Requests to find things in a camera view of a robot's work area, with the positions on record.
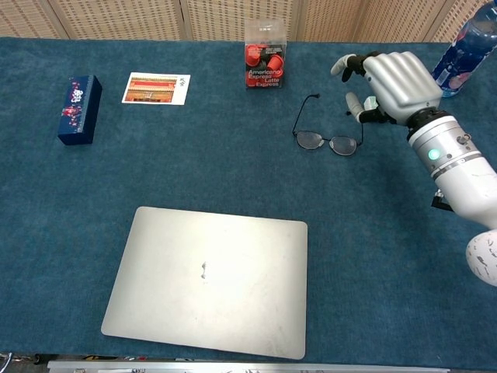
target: blue tablecloth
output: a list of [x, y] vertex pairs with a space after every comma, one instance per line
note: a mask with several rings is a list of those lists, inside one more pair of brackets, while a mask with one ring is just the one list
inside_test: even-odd
[[[319, 92], [301, 129], [360, 136], [345, 94], [371, 91], [330, 76], [340, 56], [412, 51], [431, 68], [446, 47], [291, 43], [283, 88], [246, 90], [241, 43], [0, 38], [0, 350], [269, 360], [100, 333], [147, 205], [306, 221], [306, 362], [497, 369], [497, 288], [464, 257], [486, 228], [430, 207], [407, 130], [368, 124], [349, 158], [291, 134]], [[497, 165], [494, 63], [441, 108]], [[185, 106], [122, 104], [131, 71], [191, 74]], [[64, 146], [68, 78], [90, 74], [103, 85], [95, 140]]]

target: eyeglasses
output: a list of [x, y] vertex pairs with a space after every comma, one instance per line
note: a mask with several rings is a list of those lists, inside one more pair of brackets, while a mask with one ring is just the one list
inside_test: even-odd
[[305, 98], [302, 103], [301, 110], [298, 112], [297, 119], [295, 120], [294, 129], [292, 133], [297, 138], [297, 143], [304, 149], [314, 150], [320, 148], [326, 141], [329, 142], [329, 147], [338, 155], [352, 155], [356, 152], [357, 148], [360, 147], [364, 139], [364, 125], [360, 124], [360, 141], [356, 141], [355, 138], [349, 136], [333, 136], [331, 139], [323, 138], [320, 134], [312, 131], [295, 131], [297, 127], [298, 118], [301, 116], [302, 109], [310, 97], [318, 99], [321, 95], [316, 93], [314, 95], [309, 95]]

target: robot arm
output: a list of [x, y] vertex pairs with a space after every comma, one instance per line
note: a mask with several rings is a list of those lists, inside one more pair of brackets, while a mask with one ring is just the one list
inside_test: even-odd
[[412, 53], [347, 54], [332, 67], [346, 82], [364, 76], [379, 107], [364, 110], [347, 93], [349, 111], [360, 123], [390, 121], [408, 128], [408, 143], [421, 159], [452, 210], [491, 231], [467, 246], [467, 261], [483, 281], [497, 286], [497, 174], [456, 119], [438, 109], [442, 91]]

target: laptop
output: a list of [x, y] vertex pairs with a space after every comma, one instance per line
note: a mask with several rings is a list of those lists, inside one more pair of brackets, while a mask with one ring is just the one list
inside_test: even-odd
[[301, 359], [302, 221], [139, 207], [102, 333]]

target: plastic bottle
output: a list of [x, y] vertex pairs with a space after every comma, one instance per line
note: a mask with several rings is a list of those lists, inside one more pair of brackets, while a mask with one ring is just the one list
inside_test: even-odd
[[497, 46], [497, 0], [484, 4], [468, 20], [450, 45], [432, 77], [443, 97], [456, 95], [474, 70]]

